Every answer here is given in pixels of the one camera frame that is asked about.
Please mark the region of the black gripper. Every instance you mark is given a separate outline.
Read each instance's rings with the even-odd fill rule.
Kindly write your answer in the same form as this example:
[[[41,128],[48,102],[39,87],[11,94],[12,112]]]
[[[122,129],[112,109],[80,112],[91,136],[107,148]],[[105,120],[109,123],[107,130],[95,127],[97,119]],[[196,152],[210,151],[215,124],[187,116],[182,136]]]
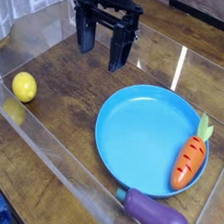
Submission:
[[[139,17],[143,10],[133,0],[77,0],[76,29],[81,53],[89,52],[94,47],[96,19],[113,23],[113,17],[108,17],[106,12],[100,12],[99,5],[103,8],[113,8],[116,12],[125,12],[123,18],[112,28],[108,70],[114,73],[126,64],[133,42],[137,39]]]

